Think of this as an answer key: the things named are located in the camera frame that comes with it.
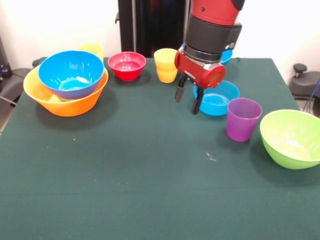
blue cup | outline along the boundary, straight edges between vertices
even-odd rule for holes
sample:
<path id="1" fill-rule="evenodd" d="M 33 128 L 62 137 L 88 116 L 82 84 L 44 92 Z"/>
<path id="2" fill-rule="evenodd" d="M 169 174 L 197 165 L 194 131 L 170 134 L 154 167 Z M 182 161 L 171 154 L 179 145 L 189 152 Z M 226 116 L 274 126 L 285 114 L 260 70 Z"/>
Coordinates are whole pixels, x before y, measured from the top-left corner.
<path id="1" fill-rule="evenodd" d="M 226 50 L 222 53 L 222 57 L 221 57 L 221 64 L 223 66 L 227 66 L 227 64 L 229 63 L 230 59 L 232 58 L 233 55 L 233 51 L 232 50 Z"/>

red robot arm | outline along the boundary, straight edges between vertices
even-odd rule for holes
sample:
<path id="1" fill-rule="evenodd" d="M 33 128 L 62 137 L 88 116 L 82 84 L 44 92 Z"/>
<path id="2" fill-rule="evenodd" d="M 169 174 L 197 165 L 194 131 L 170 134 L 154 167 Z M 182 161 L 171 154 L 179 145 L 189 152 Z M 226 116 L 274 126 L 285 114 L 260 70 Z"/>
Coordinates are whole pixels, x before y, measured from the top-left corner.
<path id="1" fill-rule="evenodd" d="M 215 88 L 224 78 L 222 53 L 233 49 L 242 25 L 236 23 L 245 0 L 192 0 L 184 45 L 175 57 L 175 66 L 182 74 L 175 99 L 181 101 L 184 84 L 191 80 L 198 86 L 192 113 L 198 114 L 204 90 Z"/>

purple cup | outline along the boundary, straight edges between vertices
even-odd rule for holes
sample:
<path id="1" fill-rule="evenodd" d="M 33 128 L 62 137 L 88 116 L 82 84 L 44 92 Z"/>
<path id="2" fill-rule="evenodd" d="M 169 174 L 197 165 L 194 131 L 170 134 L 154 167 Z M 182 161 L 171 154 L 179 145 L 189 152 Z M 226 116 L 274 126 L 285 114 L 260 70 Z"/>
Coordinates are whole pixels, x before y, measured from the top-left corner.
<path id="1" fill-rule="evenodd" d="M 226 134 L 236 142 L 248 141 L 262 115 L 262 107 L 256 101 L 239 97 L 228 104 Z"/>

orange bowl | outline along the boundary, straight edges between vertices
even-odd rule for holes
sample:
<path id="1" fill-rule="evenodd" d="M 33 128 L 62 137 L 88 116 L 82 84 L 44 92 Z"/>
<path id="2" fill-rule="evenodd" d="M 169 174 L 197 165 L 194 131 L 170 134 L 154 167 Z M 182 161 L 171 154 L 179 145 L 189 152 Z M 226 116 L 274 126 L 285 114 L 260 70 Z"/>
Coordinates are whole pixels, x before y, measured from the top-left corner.
<path id="1" fill-rule="evenodd" d="M 39 66 L 31 70 L 23 81 L 25 93 L 50 113 L 61 117 L 74 117 L 91 110 L 108 82 L 108 71 L 104 68 L 102 79 L 96 90 L 84 98 L 63 101 L 49 91 L 38 77 Z"/>

red bowl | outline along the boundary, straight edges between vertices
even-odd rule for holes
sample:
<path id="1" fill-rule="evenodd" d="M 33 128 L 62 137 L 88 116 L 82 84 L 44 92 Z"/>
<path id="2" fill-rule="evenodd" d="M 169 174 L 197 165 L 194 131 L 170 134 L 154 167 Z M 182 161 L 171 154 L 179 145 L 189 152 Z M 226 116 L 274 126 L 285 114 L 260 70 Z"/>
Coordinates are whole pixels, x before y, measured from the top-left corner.
<path id="1" fill-rule="evenodd" d="M 114 74 L 125 82 L 136 80 L 146 63 L 147 60 L 143 55 L 133 51 L 120 52 L 108 60 L 108 65 Z"/>

